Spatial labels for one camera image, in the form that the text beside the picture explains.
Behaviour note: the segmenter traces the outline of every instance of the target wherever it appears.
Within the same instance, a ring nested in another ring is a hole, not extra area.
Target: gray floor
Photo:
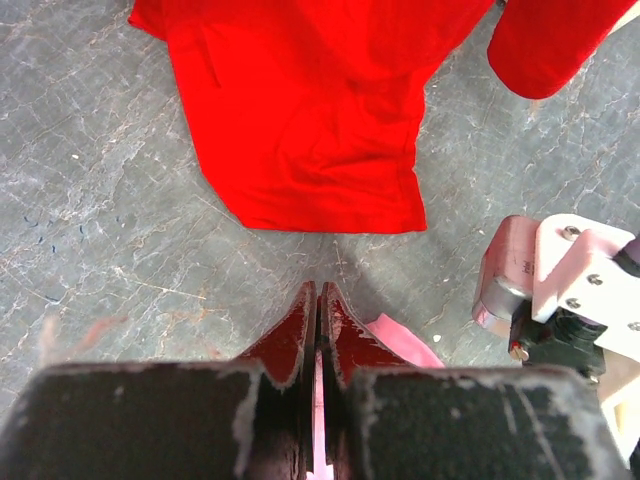
[[[365,319],[390,314],[447,364],[506,364],[469,320],[501,219],[640,226],[637,21],[536,107],[489,69],[492,10],[426,86],[430,231],[301,235],[227,213],[198,170],[165,46],[129,10],[0,0],[0,417],[50,362],[232,356],[306,279],[337,281]]]

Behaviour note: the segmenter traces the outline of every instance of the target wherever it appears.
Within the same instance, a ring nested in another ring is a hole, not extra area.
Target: red sleeve
[[[489,44],[489,63],[514,93],[553,95],[635,2],[508,0]]]
[[[135,0],[129,23],[149,35],[166,41],[162,3],[163,0]]]

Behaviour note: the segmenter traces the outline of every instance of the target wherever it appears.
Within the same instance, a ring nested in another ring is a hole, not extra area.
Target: bolt
[[[527,352],[522,345],[516,343],[511,346],[511,350],[509,350],[509,355],[514,360],[519,360],[521,362],[526,362],[529,360],[529,352]]]
[[[569,240],[570,242],[573,242],[575,241],[576,238],[578,238],[578,235],[580,235],[581,233],[582,232],[578,227],[569,225],[568,227],[564,227],[564,230],[562,231],[562,236],[564,237],[565,240]]]
[[[600,275],[598,275],[597,273],[594,273],[592,275],[589,275],[587,277],[587,281],[591,284],[591,285],[602,285],[602,279],[600,278]]]
[[[582,305],[580,305],[580,303],[578,302],[577,298],[568,298],[567,299],[567,307],[573,308],[574,310],[577,310],[581,306]]]

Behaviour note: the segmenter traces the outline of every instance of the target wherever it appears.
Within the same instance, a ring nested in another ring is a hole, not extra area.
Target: pink cloth
[[[366,325],[371,333],[389,350],[403,360],[420,368],[444,368],[444,363],[416,337],[384,313]],[[333,480],[333,466],[327,465],[324,451],[324,394],[322,390],[322,356],[316,354],[316,379],[314,401],[313,470],[307,472],[307,480]]]

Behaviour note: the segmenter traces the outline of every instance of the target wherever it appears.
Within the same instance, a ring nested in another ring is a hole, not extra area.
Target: red cloth
[[[136,0],[167,42],[202,172],[250,228],[426,229],[423,87],[493,0]],[[489,47],[508,88],[556,92],[634,0],[509,0]]]

